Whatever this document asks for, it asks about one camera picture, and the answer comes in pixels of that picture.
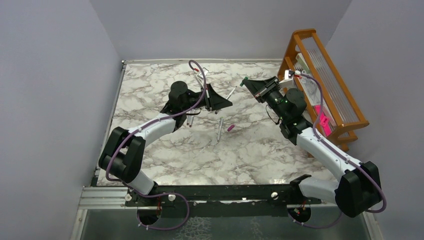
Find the silver pen green tip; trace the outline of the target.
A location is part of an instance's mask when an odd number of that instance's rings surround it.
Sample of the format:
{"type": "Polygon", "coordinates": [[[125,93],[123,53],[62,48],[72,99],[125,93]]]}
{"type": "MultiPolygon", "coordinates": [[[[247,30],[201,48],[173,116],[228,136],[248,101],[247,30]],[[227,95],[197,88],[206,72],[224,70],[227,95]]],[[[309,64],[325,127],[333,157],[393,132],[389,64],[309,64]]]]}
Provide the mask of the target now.
{"type": "MultiPolygon", "coordinates": [[[[230,97],[232,96],[232,94],[235,92],[235,90],[237,89],[237,87],[238,86],[235,86],[231,91],[230,91],[230,93],[226,96],[226,100],[229,100],[230,99],[230,97]]],[[[216,110],[214,113],[217,115],[218,113],[219,113],[219,111],[220,110],[216,110]]]]}

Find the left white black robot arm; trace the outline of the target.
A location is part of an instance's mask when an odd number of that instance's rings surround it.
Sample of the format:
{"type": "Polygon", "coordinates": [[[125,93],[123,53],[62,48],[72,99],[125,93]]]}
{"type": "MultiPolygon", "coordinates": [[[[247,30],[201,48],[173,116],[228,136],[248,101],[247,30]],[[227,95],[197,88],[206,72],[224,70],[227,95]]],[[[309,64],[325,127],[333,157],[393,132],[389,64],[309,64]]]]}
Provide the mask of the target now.
{"type": "Polygon", "coordinates": [[[109,135],[98,160],[98,166],[108,171],[119,182],[125,183],[142,195],[149,195],[155,182],[141,170],[145,148],[164,135],[178,130],[187,119],[187,112],[204,107],[217,111],[233,104],[215,92],[210,84],[200,92],[190,90],[183,81],[170,87],[168,101],[156,118],[133,127],[116,127],[109,135]]]}

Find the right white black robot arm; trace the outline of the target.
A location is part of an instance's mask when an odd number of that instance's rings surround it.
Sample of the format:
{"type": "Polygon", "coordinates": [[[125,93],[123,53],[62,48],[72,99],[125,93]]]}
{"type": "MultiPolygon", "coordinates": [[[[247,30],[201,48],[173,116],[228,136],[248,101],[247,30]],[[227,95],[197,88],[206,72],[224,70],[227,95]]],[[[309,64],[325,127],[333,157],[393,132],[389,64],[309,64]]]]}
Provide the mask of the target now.
{"type": "Polygon", "coordinates": [[[382,203],[378,212],[386,209],[387,200],[381,188],[378,167],[371,161],[363,163],[348,155],[322,136],[303,117],[307,103],[301,90],[290,88],[282,94],[275,76],[266,80],[245,78],[242,85],[259,103],[266,103],[274,111],[282,135],[315,157],[336,179],[332,182],[312,176],[299,177],[290,183],[297,194],[334,203],[351,218],[362,212],[373,212],[371,208],[378,203],[382,203]]]}

